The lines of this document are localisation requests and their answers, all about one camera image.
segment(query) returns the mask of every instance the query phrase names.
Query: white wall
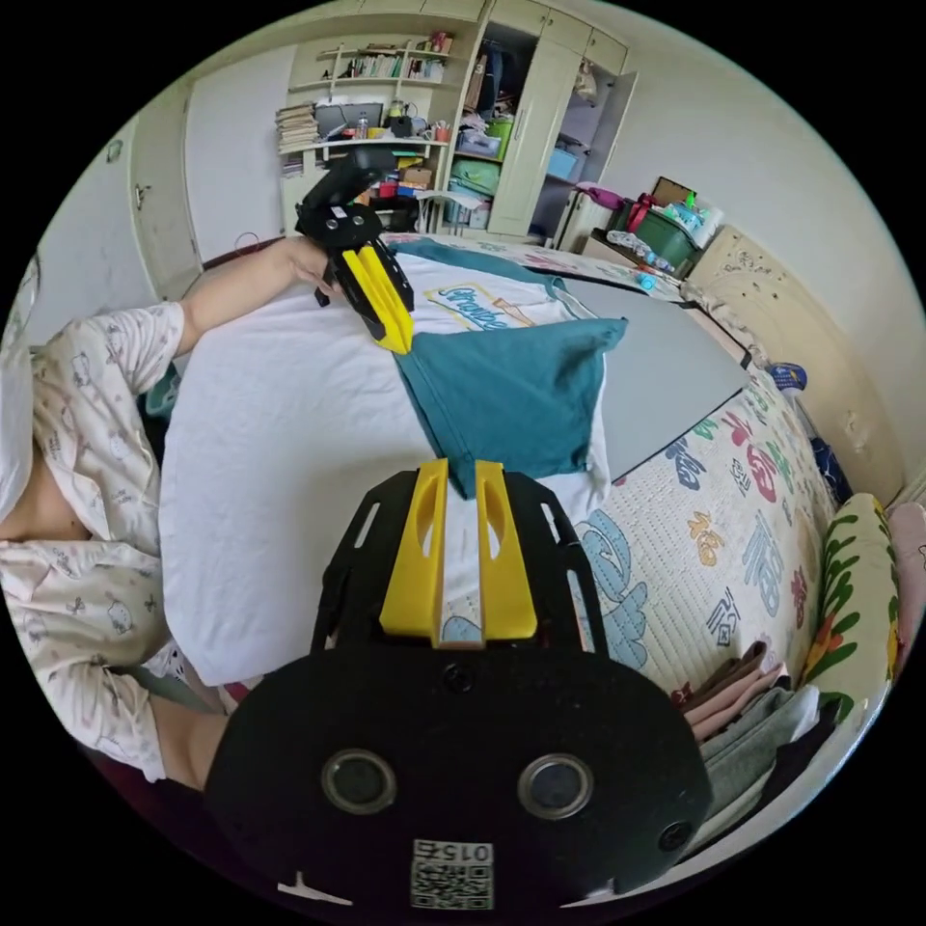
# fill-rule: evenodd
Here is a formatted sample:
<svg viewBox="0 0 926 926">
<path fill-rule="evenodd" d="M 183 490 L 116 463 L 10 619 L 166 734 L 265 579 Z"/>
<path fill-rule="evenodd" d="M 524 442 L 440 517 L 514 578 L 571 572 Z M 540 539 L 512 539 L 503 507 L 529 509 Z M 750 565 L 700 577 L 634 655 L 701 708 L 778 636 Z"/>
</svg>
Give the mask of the white wall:
<svg viewBox="0 0 926 926">
<path fill-rule="evenodd" d="M 133 119 L 114 136 L 123 142 L 119 159 L 107 164 L 105 151 L 94 159 L 41 238 L 41 289 L 26 322 L 32 344 L 74 318 L 155 301 L 129 200 L 134 132 Z"/>
<path fill-rule="evenodd" d="M 295 45 L 214 71 L 193 87 L 186 186 L 203 261 L 280 235 L 274 116 L 286 106 Z"/>
<path fill-rule="evenodd" d="M 590 0 L 554 5 L 625 39 L 629 69 L 640 74 L 603 184 L 636 197 L 659 175 L 671 177 L 767 247 L 858 351 L 908 473 L 916 472 L 926 463 L 926 316 L 884 222 L 833 150 L 787 103 L 705 45 Z"/>
</svg>

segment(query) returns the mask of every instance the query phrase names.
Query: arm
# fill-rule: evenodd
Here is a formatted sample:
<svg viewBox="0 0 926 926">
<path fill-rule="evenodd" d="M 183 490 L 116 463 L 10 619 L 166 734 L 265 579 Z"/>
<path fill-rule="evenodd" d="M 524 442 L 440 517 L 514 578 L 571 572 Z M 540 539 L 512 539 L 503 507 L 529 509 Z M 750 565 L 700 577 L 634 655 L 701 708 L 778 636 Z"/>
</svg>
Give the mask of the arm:
<svg viewBox="0 0 926 926">
<path fill-rule="evenodd" d="M 183 334 L 177 354 L 192 350 L 205 332 L 266 305 L 295 283 L 308 282 L 332 294 L 322 282 L 328 258 L 308 238 L 283 238 L 234 262 L 180 300 Z"/>
<path fill-rule="evenodd" d="M 11 611 L 36 679 L 74 739 L 141 770 L 148 781 L 204 787 L 228 718 L 149 694 L 130 675 L 99 665 L 93 640 L 62 627 L 57 614 Z"/>
</svg>

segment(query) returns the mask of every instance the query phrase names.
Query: person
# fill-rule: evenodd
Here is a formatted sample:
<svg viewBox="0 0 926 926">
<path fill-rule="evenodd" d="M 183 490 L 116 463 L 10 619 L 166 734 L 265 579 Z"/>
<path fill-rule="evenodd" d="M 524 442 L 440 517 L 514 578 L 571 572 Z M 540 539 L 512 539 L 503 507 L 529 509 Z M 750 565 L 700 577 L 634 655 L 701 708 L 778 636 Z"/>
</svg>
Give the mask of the person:
<svg viewBox="0 0 926 926">
<path fill-rule="evenodd" d="M 284 238 L 178 303 L 72 321 L 31 357 L 21 325 L 4 338 L 0 586 L 68 733 L 149 781 L 202 790 L 227 717 L 151 694 L 130 674 L 145 666 L 163 676 L 174 652 L 162 604 L 160 473 L 135 399 L 210 329 L 290 286 L 332 294 L 326 266 L 308 239 Z"/>
</svg>

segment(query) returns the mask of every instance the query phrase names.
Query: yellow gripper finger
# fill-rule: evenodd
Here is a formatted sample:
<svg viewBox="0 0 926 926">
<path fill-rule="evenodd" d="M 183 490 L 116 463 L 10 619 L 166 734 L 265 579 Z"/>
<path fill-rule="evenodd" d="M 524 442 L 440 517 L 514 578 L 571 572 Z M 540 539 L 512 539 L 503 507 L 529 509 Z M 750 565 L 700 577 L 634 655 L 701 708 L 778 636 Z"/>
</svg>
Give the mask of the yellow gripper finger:
<svg viewBox="0 0 926 926">
<path fill-rule="evenodd" d="M 529 640 L 537 632 L 531 585 L 501 463 L 476 463 L 479 595 L 486 640 Z M 489 528 L 498 539 L 492 556 Z"/>
<path fill-rule="evenodd" d="M 390 637 L 428 638 L 436 647 L 444 605 L 447 460 L 422 464 L 379 623 Z M 430 544 L 425 546 L 430 531 Z"/>
<path fill-rule="evenodd" d="M 412 316 L 379 255 L 373 247 L 365 245 L 359 253 L 345 251 L 343 256 L 385 329 L 385 335 L 377 343 L 396 354 L 407 354 L 412 349 Z"/>
</svg>

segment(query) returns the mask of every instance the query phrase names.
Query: green storage bin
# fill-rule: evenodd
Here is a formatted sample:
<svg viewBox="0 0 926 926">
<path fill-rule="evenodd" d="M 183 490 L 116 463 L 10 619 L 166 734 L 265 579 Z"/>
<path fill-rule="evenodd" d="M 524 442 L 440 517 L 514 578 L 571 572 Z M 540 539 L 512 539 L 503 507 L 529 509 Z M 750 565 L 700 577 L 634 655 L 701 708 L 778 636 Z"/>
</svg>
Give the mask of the green storage bin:
<svg viewBox="0 0 926 926">
<path fill-rule="evenodd" d="M 627 219 L 633 205 L 631 202 L 624 203 L 623 208 L 614 214 L 608 231 L 627 231 Z M 675 267 L 675 276 L 690 271 L 700 257 L 695 240 L 688 230 L 652 209 L 647 210 L 635 234 L 652 248 L 653 254 Z"/>
<path fill-rule="evenodd" d="M 508 142 L 511 140 L 511 128 L 513 125 L 513 119 L 490 119 L 485 125 L 486 135 L 492 138 L 502 139 L 498 153 L 500 161 L 504 161 L 504 153 L 508 150 Z"/>
</svg>

